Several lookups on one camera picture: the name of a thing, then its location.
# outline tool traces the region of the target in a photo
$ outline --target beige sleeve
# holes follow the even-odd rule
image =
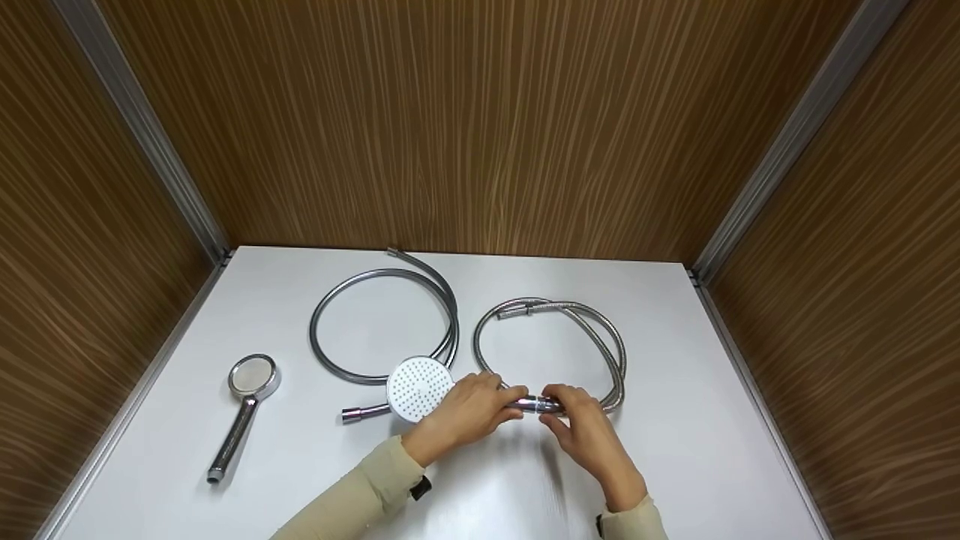
[[[391,437],[274,534],[273,540],[355,540],[403,506],[423,468]]]
[[[632,510],[604,512],[600,530],[604,540],[667,540],[660,512],[649,495]]]

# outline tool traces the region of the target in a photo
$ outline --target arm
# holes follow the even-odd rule
[[[598,525],[603,538],[666,540],[646,480],[624,450],[600,404],[583,388],[565,384],[548,384],[543,395],[564,405],[570,425],[551,414],[542,414],[540,421],[556,435],[560,448],[603,489],[607,511],[601,514]]]
[[[305,506],[273,540],[356,540],[400,509],[423,469],[445,454],[522,417],[504,408],[527,394],[499,389],[500,376],[470,374],[458,381],[426,418],[402,437],[387,439],[346,476]]]

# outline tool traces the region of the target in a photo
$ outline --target cuff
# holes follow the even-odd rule
[[[380,443],[357,468],[386,510],[403,505],[410,490],[423,478],[423,468],[403,449],[399,435]]]
[[[660,540],[666,538],[660,512],[654,506],[654,500],[647,495],[636,507],[623,512],[604,510],[597,516],[597,528],[600,537],[607,540],[619,538],[643,538]]]

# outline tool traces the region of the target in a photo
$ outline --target brown wall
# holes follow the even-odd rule
[[[101,0],[233,244],[693,262],[858,0]]]
[[[50,3],[0,2],[0,537],[29,538],[210,264]]]
[[[907,8],[711,290],[837,540],[960,538],[960,3]]]

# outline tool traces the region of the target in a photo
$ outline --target coiled hose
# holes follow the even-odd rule
[[[623,345],[623,339],[620,337],[620,332],[616,331],[613,323],[610,322],[610,319],[605,317],[603,313],[590,306],[580,304],[579,302],[554,302],[551,300],[546,300],[545,298],[526,297],[514,298],[513,300],[508,300],[502,304],[494,306],[490,311],[487,311],[487,313],[480,318],[480,322],[477,323],[476,328],[473,330],[473,357],[476,359],[477,365],[480,366],[480,369],[484,371],[492,371],[490,369],[490,365],[487,363],[487,360],[483,358],[483,353],[480,351],[480,332],[483,330],[484,326],[487,325],[487,322],[490,321],[494,316],[497,319],[509,319],[519,315],[533,315],[535,313],[541,313],[544,311],[559,311],[560,313],[573,319],[573,322],[577,323],[577,325],[582,328],[587,335],[590,336],[590,339],[593,340],[593,343],[597,346],[597,349],[600,350],[600,354],[603,355],[604,360],[606,360],[607,367],[610,369],[610,375],[613,380],[613,388],[611,389],[610,393],[600,400],[600,406],[603,407],[604,412],[607,414],[617,410],[621,405],[623,405],[623,400],[626,393],[624,388],[624,379],[627,377],[627,352]],[[604,343],[603,339],[600,337],[600,334],[593,329],[593,327],[584,319],[583,316],[593,319],[599,323],[604,330],[610,333],[613,338],[613,344],[616,347],[616,356],[611,353],[610,347]],[[501,386],[504,388],[508,387],[506,382],[501,383]],[[558,414],[563,413],[563,407],[553,400],[545,398],[530,398],[537,403],[530,404],[529,406],[522,408],[526,410],[535,410],[536,412],[552,412]]]
[[[449,321],[449,324],[446,327],[444,339],[440,342],[440,345],[438,345],[437,348],[430,353],[430,357],[442,363],[444,366],[446,366],[446,369],[450,369],[450,366],[453,364],[453,359],[457,355],[457,346],[460,342],[460,321],[457,318],[457,299],[453,295],[453,289],[450,288],[449,283],[446,282],[444,277],[441,276],[439,272],[418,258],[394,248],[387,249],[387,255],[399,258],[408,264],[416,266],[419,270],[424,272],[426,276],[406,268],[377,268],[375,270],[362,272],[341,282],[337,286],[333,287],[330,292],[326,293],[326,296],[320,300],[320,303],[317,304],[317,307],[315,307],[313,310],[313,315],[310,317],[310,349],[313,350],[314,356],[317,357],[317,360],[320,361],[322,366],[326,368],[327,371],[342,380],[356,384],[365,384],[367,386],[383,386],[387,383],[387,378],[389,377],[387,375],[361,375],[338,366],[337,364],[333,363],[333,360],[331,360],[326,353],[324,353],[323,348],[320,346],[320,342],[317,340],[317,323],[320,321],[321,313],[324,312],[324,309],[326,309],[330,302],[336,298],[338,294],[344,292],[344,290],[347,288],[373,278],[403,278],[419,283],[428,291],[433,293],[433,295],[440,300],[440,303],[446,312],[446,319]],[[365,418],[378,416],[389,411],[390,406],[385,403],[365,407],[352,407],[343,409],[340,418],[344,424],[350,424],[353,422],[359,422]]]

